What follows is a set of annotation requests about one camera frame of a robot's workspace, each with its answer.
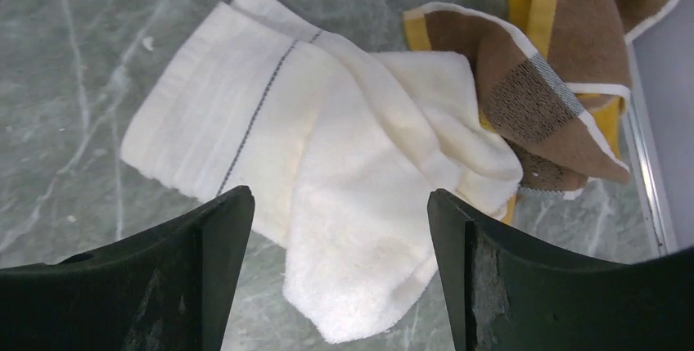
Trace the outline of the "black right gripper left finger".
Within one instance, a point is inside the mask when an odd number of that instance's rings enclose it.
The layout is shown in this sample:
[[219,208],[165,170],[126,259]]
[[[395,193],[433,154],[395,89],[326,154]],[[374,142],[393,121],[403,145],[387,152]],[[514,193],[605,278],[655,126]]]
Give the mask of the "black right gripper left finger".
[[2,349],[220,349],[254,209],[235,187],[59,263],[4,268]]

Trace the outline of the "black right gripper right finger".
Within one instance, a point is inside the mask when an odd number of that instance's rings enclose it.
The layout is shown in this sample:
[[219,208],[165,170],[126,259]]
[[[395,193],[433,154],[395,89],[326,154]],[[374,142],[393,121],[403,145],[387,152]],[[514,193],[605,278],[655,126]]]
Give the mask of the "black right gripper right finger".
[[693,251],[622,264],[577,254],[430,194],[458,350],[690,350]]

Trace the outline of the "white towel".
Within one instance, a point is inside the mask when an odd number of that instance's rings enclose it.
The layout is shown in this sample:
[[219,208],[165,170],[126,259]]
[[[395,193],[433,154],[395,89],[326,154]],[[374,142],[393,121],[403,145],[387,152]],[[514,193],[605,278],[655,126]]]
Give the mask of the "white towel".
[[248,186],[254,230],[286,250],[286,299],[331,344],[388,330],[429,284],[433,190],[500,219],[522,176],[464,56],[365,52],[277,0],[219,3],[120,156],[202,202]]

